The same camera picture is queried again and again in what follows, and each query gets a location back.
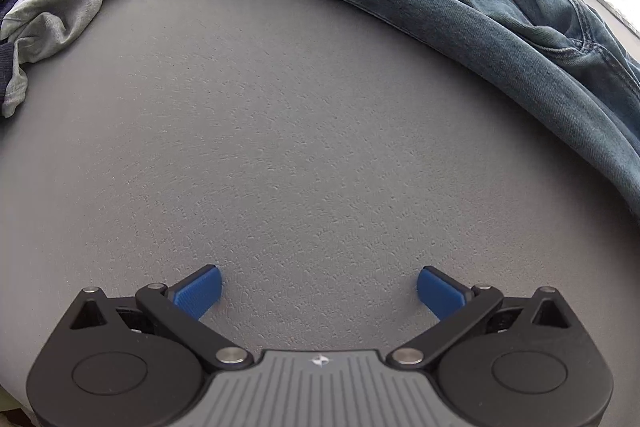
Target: logo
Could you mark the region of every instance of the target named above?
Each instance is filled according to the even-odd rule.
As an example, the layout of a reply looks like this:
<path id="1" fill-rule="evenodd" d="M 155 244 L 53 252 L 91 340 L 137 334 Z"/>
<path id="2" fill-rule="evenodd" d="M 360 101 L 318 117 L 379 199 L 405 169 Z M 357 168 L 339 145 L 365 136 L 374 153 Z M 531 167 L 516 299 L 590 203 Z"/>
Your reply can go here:
<path id="1" fill-rule="evenodd" d="M 322 353 L 318 353 L 311 360 L 309 360 L 309 362 L 315 363 L 318 367 L 323 367 L 327 365 L 329 362 L 331 362 L 331 359 L 328 359 Z"/>

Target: textured surface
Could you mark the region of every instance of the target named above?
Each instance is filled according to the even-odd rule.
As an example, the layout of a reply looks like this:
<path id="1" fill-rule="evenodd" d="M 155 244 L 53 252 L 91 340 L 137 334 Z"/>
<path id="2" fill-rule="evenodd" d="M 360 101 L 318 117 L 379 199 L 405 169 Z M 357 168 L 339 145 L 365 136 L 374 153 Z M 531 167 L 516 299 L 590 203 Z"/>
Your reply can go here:
<path id="1" fill-rule="evenodd" d="M 194 319 L 201 318 L 222 295 L 222 274 L 211 268 L 188 285 L 175 291 L 173 303 Z"/>
<path id="2" fill-rule="evenodd" d="M 78 289 L 205 263 L 203 318 L 254 353 L 379 347 L 433 324 L 434 264 L 561 288 L 640 422 L 640 233 L 564 144 L 469 71 L 338 0 L 105 0 L 0 127 L 0 383 Z"/>
<path id="3" fill-rule="evenodd" d="M 214 378 L 172 427 L 470 427 L 427 378 L 386 367 L 375 351 L 267 351 Z"/>

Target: metal screw head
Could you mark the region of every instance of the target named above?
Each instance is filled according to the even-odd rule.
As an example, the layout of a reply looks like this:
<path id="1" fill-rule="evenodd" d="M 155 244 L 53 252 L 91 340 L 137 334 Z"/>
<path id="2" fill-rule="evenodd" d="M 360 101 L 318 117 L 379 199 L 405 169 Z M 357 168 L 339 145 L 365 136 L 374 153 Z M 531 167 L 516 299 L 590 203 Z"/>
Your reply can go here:
<path id="1" fill-rule="evenodd" d="M 391 358 L 402 365 L 415 365 L 422 362 L 424 355 L 413 347 L 399 347 L 391 354 Z"/>
<path id="2" fill-rule="evenodd" d="M 249 353 L 245 349 L 238 346 L 223 347 L 216 353 L 216 358 L 222 363 L 240 363 L 244 362 Z"/>

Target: blue finger pad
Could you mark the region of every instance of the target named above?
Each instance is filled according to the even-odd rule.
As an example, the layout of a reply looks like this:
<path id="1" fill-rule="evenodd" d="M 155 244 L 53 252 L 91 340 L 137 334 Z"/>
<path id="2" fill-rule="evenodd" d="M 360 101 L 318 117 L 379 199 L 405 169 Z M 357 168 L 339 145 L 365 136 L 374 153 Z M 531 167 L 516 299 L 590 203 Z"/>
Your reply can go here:
<path id="1" fill-rule="evenodd" d="M 465 296 L 449 283 L 444 282 L 426 268 L 418 275 L 418 297 L 440 320 L 458 311 L 465 305 Z"/>
<path id="2" fill-rule="evenodd" d="M 174 296 L 174 304 L 194 319 L 199 319 L 222 295 L 222 274 L 216 267 L 180 288 Z"/>

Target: triangular cutout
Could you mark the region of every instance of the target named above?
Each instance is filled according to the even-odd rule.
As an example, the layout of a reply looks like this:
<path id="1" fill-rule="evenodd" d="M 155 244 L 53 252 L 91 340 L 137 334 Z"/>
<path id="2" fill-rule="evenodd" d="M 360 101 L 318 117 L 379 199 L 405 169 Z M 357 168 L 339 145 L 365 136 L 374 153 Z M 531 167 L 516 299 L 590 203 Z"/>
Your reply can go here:
<path id="1" fill-rule="evenodd" d="M 533 323 L 539 326 L 551 326 L 553 328 L 568 328 L 569 323 L 562 315 L 560 308 L 553 301 L 543 301 L 540 304 L 536 318 Z"/>
<path id="2" fill-rule="evenodd" d="M 82 330 L 84 328 L 93 328 L 95 326 L 103 326 L 107 323 L 100 313 L 100 308 L 96 301 L 87 301 L 82 306 L 78 317 L 71 325 L 72 330 Z"/>

